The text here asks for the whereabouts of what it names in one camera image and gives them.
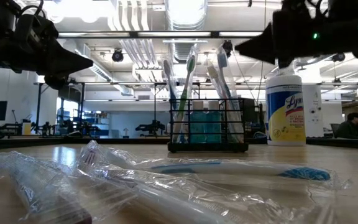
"table surface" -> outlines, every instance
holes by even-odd
[[[80,144],[66,144],[56,146],[35,146],[16,149],[3,149],[0,152],[18,151],[38,159],[48,159],[62,164],[71,164],[80,153]],[[165,145],[107,145],[116,149],[123,149],[142,158],[214,158],[214,159],[246,159],[249,161],[270,161],[291,164],[308,164],[335,170],[341,179],[351,178],[353,184],[350,189],[335,193],[333,207],[338,223],[358,223],[358,149],[340,147],[311,146],[305,147],[277,147],[268,145],[250,145],[244,153],[176,153],[171,154]],[[255,192],[268,196],[273,200],[287,205],[302,206],[314,203],[313,195],[308,189],[296,191],[277,190],[274,188],[258,188],[251,183],[240,189],[245,192]],[[15,223],[25,214],[25,208],[17,197],[12,185],[4,179],[0,180],[0,223]],[[103,223],[166,223],[162,218],[153,217],[147,212],[126,207],[116,214],[113,220]]]

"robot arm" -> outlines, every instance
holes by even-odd
[[[352,52],[358,58],[358,0],[332,0],[314,18],[304,0],[284,0],[263,33],[235,47],[241,55],[285,68],[296,57]]]
[[[45,75],[46,84],[58,90],[69,74],[91,67],[93,61],[65,50],[57,42],[53,22],[39,15],[43,2],[21,9],[13,0],[0,0],[0,67]],[[23,14],[32,7],[37,8],[34,15]]]

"person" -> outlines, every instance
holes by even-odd
[[[347,115],[347,121],[342,122],[336,131],[337,138],[358,139],[358,113]]]

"white lid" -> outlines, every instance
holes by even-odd
[[[279,75],[266,81],[266,88],[279,85],[302,85],[302,78],[298,75]]]
[[[219,109],[219,101],[218,100],[208,101],[208,109],[209,110],[218,110]]]
[[[193,101],[193,110],[203,110],[204,109],[204,102],[203,101]]]

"green light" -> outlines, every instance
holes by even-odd
[[[318,39],[318,38],[320,38],[320,34],[317,33],[317,32],[315,32],[315,33],[313,34],[313,40],[316,40],[316,39]]]

